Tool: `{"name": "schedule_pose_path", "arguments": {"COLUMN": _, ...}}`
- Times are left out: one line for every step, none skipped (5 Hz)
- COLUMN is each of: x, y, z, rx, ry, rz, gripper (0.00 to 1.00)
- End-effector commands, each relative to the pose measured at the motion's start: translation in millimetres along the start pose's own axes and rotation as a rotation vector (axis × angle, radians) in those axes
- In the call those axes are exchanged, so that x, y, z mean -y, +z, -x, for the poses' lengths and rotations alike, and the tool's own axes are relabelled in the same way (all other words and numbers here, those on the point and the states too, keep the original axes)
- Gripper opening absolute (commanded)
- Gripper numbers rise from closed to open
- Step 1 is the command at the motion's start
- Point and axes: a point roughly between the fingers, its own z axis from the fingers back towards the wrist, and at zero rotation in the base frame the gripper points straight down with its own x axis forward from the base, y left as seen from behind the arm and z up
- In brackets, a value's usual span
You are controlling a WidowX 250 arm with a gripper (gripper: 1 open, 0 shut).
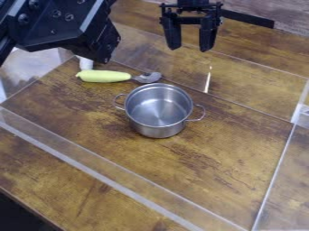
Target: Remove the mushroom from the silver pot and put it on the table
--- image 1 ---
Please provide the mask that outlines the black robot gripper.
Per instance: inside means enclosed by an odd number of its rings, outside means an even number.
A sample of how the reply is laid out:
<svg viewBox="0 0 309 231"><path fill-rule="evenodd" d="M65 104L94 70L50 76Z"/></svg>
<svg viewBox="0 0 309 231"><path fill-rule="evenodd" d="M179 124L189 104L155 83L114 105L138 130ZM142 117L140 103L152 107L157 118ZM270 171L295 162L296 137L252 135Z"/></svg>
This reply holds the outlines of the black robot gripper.
<svg viewBox="0 0 309 231"><path fill-rule="evenodd" d="M161 3L159 23L163 26L167 47L175 50L180 47L180 25L200 24L199 49L209 51L215 45L216 30L221 24L220 1L176 0L175 3Z"/></svg>

